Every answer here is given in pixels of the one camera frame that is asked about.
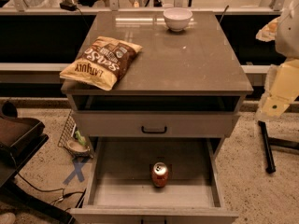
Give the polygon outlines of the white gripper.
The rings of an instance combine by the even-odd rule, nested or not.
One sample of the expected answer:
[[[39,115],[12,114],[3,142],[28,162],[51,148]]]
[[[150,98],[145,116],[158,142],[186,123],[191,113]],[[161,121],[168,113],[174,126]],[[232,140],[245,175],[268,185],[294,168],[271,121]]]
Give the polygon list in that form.
[[[288,59],[281,65],[271,65],[255,118],[268,121],[280,117],[298,96],[299,60]]]

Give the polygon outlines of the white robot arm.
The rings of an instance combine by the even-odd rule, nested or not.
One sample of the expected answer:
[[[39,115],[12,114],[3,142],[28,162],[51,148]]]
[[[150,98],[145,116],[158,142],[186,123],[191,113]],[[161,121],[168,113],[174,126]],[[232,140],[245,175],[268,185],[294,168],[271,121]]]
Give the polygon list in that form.
[[[266,75],[256,119],[268,121],[280,117],[299,96],[299,0],[292,0],[256,38],[274,41],[276,52],[286,58],[280,65],[271,65]]]

